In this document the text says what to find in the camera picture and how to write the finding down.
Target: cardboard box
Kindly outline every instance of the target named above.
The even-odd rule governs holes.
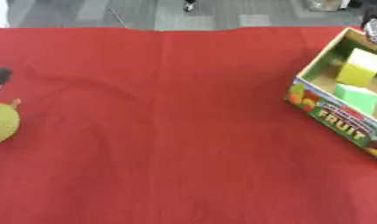
[[[362,32],[343,30],[293,80],[286,100],[377,158],[377,106],[367,115],[332,94],[336,76],[354,48],[377,54],[377,45]],[[377,75],[367,88],[377,94]]]

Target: box label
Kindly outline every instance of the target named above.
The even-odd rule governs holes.
[[[377,157],[377,121],[296,77],[286,100]]]

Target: gray carpet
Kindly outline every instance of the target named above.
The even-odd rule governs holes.
[[[11,27],[125,26],[145,30],[219,30],[269,25],[357,25],[357,10],[313,12],[304,0],[10,0]]]

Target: yellow cube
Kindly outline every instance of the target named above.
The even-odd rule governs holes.
[[[377,54],[355,48],[340,70],[336,81],[364,88],[376,74]]]

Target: red tablecloth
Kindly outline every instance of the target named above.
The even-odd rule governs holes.
[[[341,29],[0,30],[0,224],[377,224],[377,160],[283,101]]]

